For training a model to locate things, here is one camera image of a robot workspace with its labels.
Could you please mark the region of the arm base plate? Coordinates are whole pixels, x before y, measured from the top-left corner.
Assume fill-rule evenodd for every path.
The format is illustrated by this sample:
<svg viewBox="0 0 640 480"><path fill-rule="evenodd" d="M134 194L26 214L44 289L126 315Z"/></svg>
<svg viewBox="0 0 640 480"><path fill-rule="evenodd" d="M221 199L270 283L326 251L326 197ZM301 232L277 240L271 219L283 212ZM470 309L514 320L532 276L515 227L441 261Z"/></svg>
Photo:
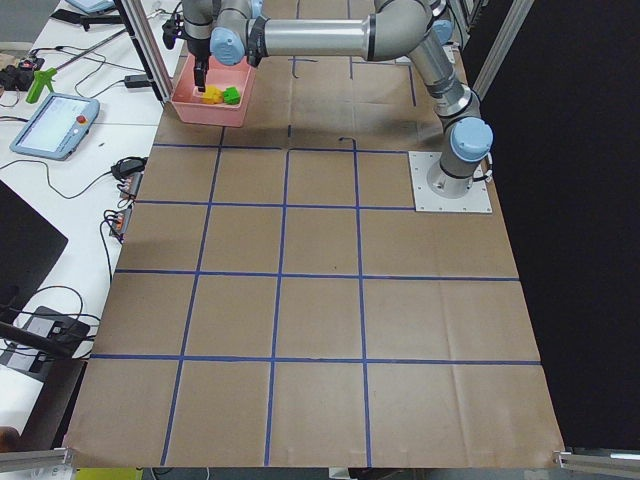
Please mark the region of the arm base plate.
<svg viewBox="0 0 640 480"><path fill-rule="evenodd" d="M440 152L409 151L409 170L414 208L420 213L482 214L493 213L483 171L476 167L467 179L448 176L440 165Z"/></svg>

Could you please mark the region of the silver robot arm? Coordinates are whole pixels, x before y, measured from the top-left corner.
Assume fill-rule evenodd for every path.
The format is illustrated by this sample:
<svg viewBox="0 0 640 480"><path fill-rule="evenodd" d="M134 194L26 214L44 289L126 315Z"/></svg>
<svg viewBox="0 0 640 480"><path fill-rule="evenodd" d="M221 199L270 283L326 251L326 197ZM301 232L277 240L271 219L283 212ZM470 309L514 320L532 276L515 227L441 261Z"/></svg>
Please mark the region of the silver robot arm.
<svg viewBox="0 0 640 480"><path fill-rule="evenodd" d="M449 62L426 1L377 1L361 20L276 19L263 14L259 1L185 1L165 37L186 41L198 88L211 57L227 66L246 61L257 67L270 56L358 56L369 62L406 56L442 124L437 173L469 181L490 153L493 132L480 117L479 98Z"/></svg>

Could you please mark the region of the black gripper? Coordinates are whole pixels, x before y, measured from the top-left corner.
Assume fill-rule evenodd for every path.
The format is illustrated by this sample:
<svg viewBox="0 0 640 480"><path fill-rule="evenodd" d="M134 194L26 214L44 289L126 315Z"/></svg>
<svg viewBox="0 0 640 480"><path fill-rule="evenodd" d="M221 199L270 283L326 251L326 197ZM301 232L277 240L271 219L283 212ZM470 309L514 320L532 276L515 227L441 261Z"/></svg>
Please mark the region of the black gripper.
<svg viewBox="0 0 640 480"><path fill-rule="evenodd" d="M211 56L210 38L203 39L186 37L187 48L191 55L194 56L194 85L199 92L206 91L206 78L208 73L208 62Z"/></svg>

